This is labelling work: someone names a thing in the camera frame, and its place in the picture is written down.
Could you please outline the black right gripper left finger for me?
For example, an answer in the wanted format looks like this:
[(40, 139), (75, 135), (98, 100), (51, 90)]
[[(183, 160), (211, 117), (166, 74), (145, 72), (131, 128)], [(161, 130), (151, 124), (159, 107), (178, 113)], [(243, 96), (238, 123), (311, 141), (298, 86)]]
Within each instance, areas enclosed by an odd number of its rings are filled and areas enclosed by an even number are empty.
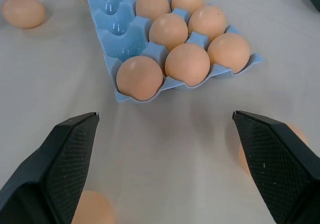
[(71, 117), (14, 171), (0, 191), (2, 224), (70, 224), (88, 176), (99, 114)]

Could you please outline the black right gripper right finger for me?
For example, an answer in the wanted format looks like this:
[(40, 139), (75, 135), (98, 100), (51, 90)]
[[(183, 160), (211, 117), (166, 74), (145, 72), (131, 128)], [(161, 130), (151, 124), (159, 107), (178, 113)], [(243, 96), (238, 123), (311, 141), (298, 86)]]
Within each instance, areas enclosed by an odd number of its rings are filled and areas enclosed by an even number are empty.
[(320, 222), (320, 159), (283, 122), (234, 111), (251, 177), (277, 224)]

